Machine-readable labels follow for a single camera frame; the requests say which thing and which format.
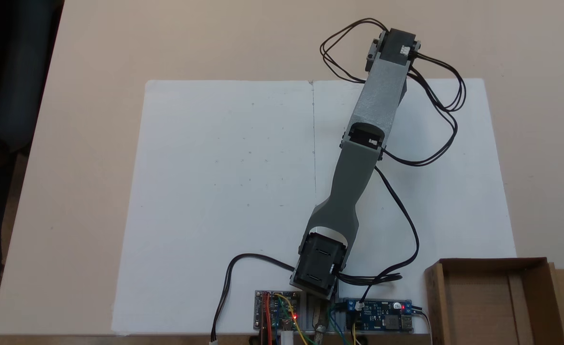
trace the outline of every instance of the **white foam board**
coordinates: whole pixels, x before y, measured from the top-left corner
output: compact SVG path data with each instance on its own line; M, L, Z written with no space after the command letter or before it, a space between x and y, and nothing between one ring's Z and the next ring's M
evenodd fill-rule
M429 80L448 99L454 80ZM404 279L370 297L426 306L422 273L442 257L515 257L483 81L466 81L453 147L424 168L378 163L420 234ZM225 270L239 253L288 264L315 204L328 195L339 141L362 85L344 81L149 81L116 288L120 334L209 334ZM408 83L388 142L428 157L450 134ZM376 175L345 273L375 275L414 250L403 214ZM291 290L288 271L238 262L218 334L251 334L254 290ZM341 284L341 296L363 288ZM416 323L417 333L426 333Z

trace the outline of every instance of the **orange wire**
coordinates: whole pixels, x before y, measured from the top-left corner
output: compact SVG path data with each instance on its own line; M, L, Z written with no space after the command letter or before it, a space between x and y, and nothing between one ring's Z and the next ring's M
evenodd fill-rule
M267 335L269 337L269 345L273 345L273 340L271 339L271 312L269 310L270 299L271 296L267 293L267 304L265 304L265 307L267 308L267 311L265 312L267 313Z

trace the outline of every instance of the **circuit board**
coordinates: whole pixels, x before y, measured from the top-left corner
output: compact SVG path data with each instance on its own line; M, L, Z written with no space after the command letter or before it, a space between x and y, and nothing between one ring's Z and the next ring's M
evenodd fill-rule
M288 303L284 299L276 297L275 294L286 297L293 306L294 314L291 314ZM300 312L302 293L299 291L262 291L254 292L254 320L253 327L258 330L260 327L267 327L267 304L269 304L269 319L271 328L278 327L278 330L296 330L293 317L297 317ZM268 299L269 303L263 303L263 299Z
M356 322L357 331L410 332L412 326L412 301L366 299L361 311L356 311L358 299L345 299L346 329Z

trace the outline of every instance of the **robotic arm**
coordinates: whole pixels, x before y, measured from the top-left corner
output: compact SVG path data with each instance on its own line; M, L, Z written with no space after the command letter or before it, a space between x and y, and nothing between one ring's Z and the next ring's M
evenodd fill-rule
M420 49L416 35L391 29L374 39L367 55L369 72L341 144L330 196L312 212L299 246L299 262L291 285L330 299L337 273L346 266L359 220L356 203L382 160L396 110L406 92L411 54ZM318 227L341 234L346 244L316 231Z

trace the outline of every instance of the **desk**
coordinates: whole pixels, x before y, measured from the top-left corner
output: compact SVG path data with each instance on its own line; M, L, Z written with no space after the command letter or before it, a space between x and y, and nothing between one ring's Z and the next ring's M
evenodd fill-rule
M564 0L67 0L0 334L111 333L146 81L333 79L318 46L362 17L416 33L424 53L485 79L518 255L564 268ZM376 34L357 28L336 60L360 72Z

